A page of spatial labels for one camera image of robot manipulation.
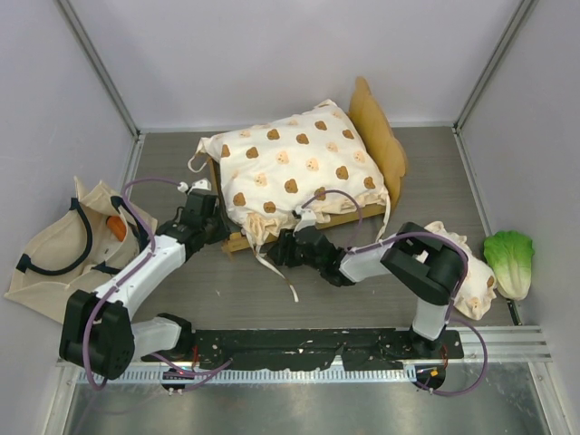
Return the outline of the beige canvas tote bag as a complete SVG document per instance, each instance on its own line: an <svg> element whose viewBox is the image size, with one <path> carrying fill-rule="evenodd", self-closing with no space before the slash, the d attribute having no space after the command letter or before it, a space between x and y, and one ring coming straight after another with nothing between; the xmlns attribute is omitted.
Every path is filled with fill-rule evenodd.
<svg viewBox="0 0 580 435"><path fill-rule="evenodd" d="M91 292L115 277L149 244L145 226L157 220L144 210L127 209L121 194L104 182L87 189L74 179L69 210L27 244L5 298L61 324L69 297ZM107 228L109 216L127 226L121 242Z"/></svg>

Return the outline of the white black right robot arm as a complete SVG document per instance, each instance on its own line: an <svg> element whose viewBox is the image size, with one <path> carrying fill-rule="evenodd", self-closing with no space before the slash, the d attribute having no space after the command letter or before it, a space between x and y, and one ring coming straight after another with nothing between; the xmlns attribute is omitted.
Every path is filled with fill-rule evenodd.
<svg viewBox="0 0 580 435"><path fill-rule="evenodd" d="M451 301L469 269L468 256L456 243L412 222L384 240L349 248L335 246L314 226L285 229L267 257L277 266L310 266L334 286L396 277L418 298L409 345L421 358L442 346Z"/></svg>

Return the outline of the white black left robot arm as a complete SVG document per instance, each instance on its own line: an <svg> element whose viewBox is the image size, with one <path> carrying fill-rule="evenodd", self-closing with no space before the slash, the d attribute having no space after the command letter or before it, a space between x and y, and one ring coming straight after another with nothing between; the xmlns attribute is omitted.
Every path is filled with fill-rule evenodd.
<svg viewBox="0 0 580 435"><path fill-rule="evenodd" d="M191 322L173 314L140 323L132 318L167 276L228 235L218 196L188 194L184 207L116 276L92 292L78 289L69 297L60 358L106 380L119 378L132 362L154 353L186 360L194 346Z"/></svg>

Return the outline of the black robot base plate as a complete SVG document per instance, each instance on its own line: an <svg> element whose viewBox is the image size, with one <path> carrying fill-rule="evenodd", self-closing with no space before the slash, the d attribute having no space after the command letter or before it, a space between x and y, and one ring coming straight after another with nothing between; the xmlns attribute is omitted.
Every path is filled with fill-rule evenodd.
<svg viewBox="0 0 580 435"><path fill-rule="evenodd" d="M464 357L455 330L433 343L396 328L198 330L194 338L193 355L208 370L227 363L238 371L324 371L339 357L346 371L370 371Z"/></svg>

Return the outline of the small bear print pillow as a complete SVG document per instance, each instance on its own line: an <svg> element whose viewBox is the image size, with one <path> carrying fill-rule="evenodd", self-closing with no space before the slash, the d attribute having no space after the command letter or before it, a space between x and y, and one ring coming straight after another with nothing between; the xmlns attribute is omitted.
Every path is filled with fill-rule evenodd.
<svg viewBox="0 0 580 435"><path fill-rule="evenodd" d="M473 255L466 236L447 231L441 221L433 221L425 228L434 234L448 238L467 254L468 273L455 296L454 307L471 320L481 320L497 297L495 289L498 281L493 270Z"/></svg>

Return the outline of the orange toy carrot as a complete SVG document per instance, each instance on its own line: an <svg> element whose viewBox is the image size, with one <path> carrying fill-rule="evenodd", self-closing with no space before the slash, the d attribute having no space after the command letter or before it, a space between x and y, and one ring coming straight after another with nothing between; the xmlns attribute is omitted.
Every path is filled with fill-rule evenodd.
<svg viewBox="0 0 580 435"><path fill-rule="evenodd" d="M122 242L125 239L127 235L127 226L120 217L107 217L106 226L119 241Z"/></svg>

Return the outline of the wooden pet bed frame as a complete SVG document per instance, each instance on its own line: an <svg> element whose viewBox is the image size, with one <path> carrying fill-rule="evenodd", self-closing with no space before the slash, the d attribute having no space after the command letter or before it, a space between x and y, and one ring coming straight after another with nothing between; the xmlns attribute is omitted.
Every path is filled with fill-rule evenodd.
<svg viewBox="0 0 580 435"><path fill-rule="evenodd" d="M349 109L344 112L360 135L367 153L383 175L385 186L389 192L391 206L385 208L378 204L372 204L358 208L353 212L332 215L326 223L316 222L316 225L320 228L335 227L359 218L373 216L389 218L400 201L403 179L408 171L408 160L405 151L395 138L386 115L375 100L367 81L363 77L356 79ZM212 165L213 179L217 182L218 192L223 199L219 166L213 159L208 158ZM233 222L233 224L232 233L224 244L224 249L229 254L251 248L243 229L236 223ZM266 243L273 242L276 239L277 236L269 236Z"/></svg>

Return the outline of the bear print white cushion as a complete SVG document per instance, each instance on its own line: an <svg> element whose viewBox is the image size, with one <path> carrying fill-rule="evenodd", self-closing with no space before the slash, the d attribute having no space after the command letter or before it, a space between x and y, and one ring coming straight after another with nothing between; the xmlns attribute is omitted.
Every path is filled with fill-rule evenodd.
<svg viewBox="0 0 580 435"><path fill-rule="evenodd" d="M269 236L295 227L306 206L318 223L378 204L391 206L378 166L345 112L331 100L268 124L201 138L195 151L219 166L227 216L243 229L256 260Z"/></svg>

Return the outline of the green toy cabbage leaf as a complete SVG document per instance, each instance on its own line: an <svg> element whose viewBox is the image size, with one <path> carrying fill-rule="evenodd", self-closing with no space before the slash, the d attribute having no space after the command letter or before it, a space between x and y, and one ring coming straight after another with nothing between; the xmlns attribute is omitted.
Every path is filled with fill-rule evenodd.
<svg viewBox="0 0 580 435"><path fill-rule="evenodd" d="M498 280L498 291L507 299L525 299L535 254L532 239L515 230L498 231L484 240L483 254Z"/></svg>

